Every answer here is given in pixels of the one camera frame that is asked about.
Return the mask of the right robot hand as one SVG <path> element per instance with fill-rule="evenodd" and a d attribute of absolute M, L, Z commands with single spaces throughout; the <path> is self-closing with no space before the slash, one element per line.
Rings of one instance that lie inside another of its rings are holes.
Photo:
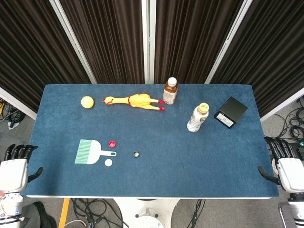
<path fill-rule="evenodd" d="M 264 179 L 282 186 L 288 193 L 303 193 L 304 178 L 300 175 L 304 173 L 304 165 L 291 144 L 284 139 L 268 136 L 264 137 L 264 140 L 273 155 L 278 175 L 268 175 L 261 166 L 258 166 L 259 173 Z"/>

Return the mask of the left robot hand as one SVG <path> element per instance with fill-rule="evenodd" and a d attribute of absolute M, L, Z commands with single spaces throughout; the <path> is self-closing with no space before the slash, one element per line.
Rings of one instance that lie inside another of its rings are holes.
<path fill-rule="evenodd" d="M 0 162 L 0 191 L 8 193 L 22 192 L 28 183 L 38 178 L 43 168 L 40 167 L 28 175 L 28 163 L 32 152 L 38 147 L 34 145 L 10 145 L 4 154 L 4 160 Z"/>

